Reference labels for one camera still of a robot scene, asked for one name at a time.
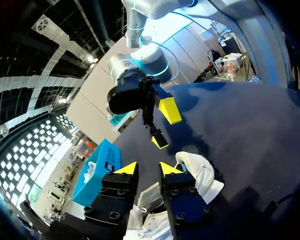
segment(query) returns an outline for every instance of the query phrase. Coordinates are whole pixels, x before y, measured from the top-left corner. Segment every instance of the dark blue table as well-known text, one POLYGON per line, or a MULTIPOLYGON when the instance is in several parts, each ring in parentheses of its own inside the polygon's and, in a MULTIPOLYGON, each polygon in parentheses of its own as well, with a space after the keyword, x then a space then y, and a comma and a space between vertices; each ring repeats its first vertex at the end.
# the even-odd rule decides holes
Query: dark blue table
MULTIPOLYGON (((159 180, 160 161, 175 164, 178 151, 205 156, 224 175, 216 199, 224 213, 241 206, 261 212, 271 200, 300 188, 300 92, 235 82, 175 85, 167 91, 183 119, 169 125, 155 110, 154 123, 169 147, 159 150, 150 142, 140 114, 114 142, 123 166, 139 163, 139 193, 159 180)), ((273 219, 287 216, 293 201, 281 204, 273 219)))

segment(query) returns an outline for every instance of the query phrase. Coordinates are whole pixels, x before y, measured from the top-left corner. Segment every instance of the wall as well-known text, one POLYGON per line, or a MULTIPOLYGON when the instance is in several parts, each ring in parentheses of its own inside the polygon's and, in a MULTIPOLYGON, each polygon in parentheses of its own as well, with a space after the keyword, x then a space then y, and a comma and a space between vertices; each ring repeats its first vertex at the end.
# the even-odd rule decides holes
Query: wall
POLYGON ((108 60, 113 54, 131 52, 133 50, 126 47, 126 38, 122 37, 94 67, 67 110, 66 116, 97 144, 105 138, 113 142, 119 135, 113 130, 106 110, 107 94, 115 87, 108 60))

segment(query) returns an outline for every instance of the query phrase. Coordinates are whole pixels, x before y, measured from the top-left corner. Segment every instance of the blue sign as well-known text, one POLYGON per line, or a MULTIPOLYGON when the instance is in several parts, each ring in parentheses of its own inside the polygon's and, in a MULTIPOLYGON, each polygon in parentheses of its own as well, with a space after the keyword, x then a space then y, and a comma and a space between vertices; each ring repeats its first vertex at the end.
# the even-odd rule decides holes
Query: blue sign
POLYGON ((112 123, 113 126, 118 126, 120 122, 122 122, 122 120, 124 119, 124 117, 128 114, 127 113, 123 113, 123 114, 116 114, 114 115, 111 119, 110 119, 110 123, 112 123))

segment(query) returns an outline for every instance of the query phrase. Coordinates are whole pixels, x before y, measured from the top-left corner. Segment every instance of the tissue box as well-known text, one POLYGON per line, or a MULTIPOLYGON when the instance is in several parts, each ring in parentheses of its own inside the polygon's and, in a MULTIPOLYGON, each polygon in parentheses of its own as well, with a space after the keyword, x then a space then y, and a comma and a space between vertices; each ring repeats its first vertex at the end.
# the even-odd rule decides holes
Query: tissue box
POLYGON ((72 200, 84 207, 90 206, 102 188, 102 178, 104 175, 109 171, 113 172, 119 169, 121 169, 120 149, 108 140, 103 140, 84 164, 75 186, 72 200), (85 184, 84 174, 88 171, 89 162, 96 163, 95 172, 85 184))

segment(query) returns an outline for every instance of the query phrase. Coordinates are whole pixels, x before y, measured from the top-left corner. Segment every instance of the screw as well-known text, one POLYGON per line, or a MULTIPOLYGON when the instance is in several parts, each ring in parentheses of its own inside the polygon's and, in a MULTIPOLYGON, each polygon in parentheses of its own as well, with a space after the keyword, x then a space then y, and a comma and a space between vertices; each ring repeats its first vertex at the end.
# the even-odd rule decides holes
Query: screw
POLYGON ((209 206, 207 206, 205 209, 204 209, 204 212, 203 214, 209 214, 211 212, 211 208, 209 206))
POLYGON ((198 190, 196 189, 196 187, 190 187, 189 188, 190 194, 196 194, 198 192, 198 190))
POLYGON ((100 193, 101 193, 101 192, 104 193, 104 192, 106 192, 107 190, 108 190, 107 188, 103 187, 103 188, 101 188, 100 193))
POLYGON ((171 191, 171 196, 176 197, 178 194, 179 194, 179 191, 176 190, 176 189, 174 189, 174 190, 171 191))
POLYGON ((184 220, 185 219, 185 213, 178 213, 177 215, 176 215, 176 219, 177 220, 184 220))
POLYGON ((119 194, 119 195, 125 195, 125 190, 119 190, 119 191, 118 191, 118 194, 119 194))
POLYGON ((86 206, 86 207, 84 207, 84 212, 86 213, 86 214, 88 214, 89 212, 92 212, 93 211, 93 208, 91 207, 91 206, 86 206))
POLYGON ((119 217, 120 217, 120 213, 118 213, 118 212, 116 212, 116 211, 112 211, 112 212, 110 212, 110 215, 109 215, 109 217, 111 218, 111 219, 118 219, 119 217))

